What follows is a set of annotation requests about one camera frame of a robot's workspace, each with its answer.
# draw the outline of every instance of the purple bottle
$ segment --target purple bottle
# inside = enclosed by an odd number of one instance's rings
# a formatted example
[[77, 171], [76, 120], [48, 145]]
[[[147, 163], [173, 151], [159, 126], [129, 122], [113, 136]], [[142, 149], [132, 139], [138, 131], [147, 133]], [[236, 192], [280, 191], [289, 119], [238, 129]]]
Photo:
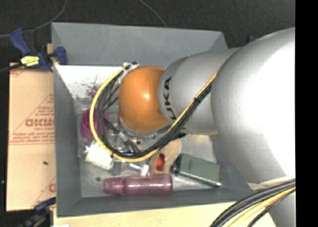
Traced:
[[170, 174], [115, 177], [104, 180], [104, 192], [116, 195], [170, 195]]

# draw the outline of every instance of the cardboard sheet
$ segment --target cardboard sheet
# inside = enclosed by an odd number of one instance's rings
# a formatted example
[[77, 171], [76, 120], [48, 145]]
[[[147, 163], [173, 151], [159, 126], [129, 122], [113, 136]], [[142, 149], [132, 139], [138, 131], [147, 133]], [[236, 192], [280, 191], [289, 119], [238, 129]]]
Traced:
[[27, 210], [56, 195], [53, 74], [18, 68], [9, 81], [6, 210]]

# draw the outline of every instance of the brown object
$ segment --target brown object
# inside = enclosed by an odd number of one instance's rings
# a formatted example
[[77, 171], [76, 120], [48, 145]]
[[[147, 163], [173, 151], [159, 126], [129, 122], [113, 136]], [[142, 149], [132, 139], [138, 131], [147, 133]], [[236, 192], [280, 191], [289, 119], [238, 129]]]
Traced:
[[119, 88], [119, 118], [128, 129], [146, 132], [167, 124], [158, 102], [164, 68], [140, 67], [128, 73]]
[[53, 74], [10, 71], [6, 210], [29, 210], [56, 195]]

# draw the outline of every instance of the blue clamp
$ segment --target blue clamp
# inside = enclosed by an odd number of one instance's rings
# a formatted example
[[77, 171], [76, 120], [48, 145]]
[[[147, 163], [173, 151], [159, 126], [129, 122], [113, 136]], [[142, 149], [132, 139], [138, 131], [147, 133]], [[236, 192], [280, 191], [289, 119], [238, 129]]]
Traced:
[[36, 56], [30, 56], [31, 50], [23, 39], [23, 30], [18, 28], [10, 34], [10, 40], [14, 47], [19, 49], [22, 53], [21, 63], [26, 68], [39, 68], [52, 72], [51, 57], [58, 57], [60, 65], [67, 65], [68, 58], [66, 51], [63, 47], [56, 48], [55, 52], [47, 54], [44, 50], [40, 50]]

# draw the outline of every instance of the pink object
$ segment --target pink object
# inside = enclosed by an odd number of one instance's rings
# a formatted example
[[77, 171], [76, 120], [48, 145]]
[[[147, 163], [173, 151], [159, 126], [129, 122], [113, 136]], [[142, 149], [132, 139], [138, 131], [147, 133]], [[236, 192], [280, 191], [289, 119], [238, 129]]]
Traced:
[[104, 192], [116, 195], [170, 195], [170, 174], [114, 177], [104, 180]]
[[[90, 113], [90, 109], [87, 109], [82, 114], [81, 121], [80, 121], [80, 134], [82, 135], [83, 138], [86, 138], [92, 141], [94, 139], [94, 136], [91, 132], [90, 125], [89, 125], [89, 113]], [[104, 118], [109, 120], [107, 113], [104, 114]], [[98, 134], [97, 124], [96, 124], [96, 109], [94, 111], [93, 121], [94, 121], [95, 130]]]

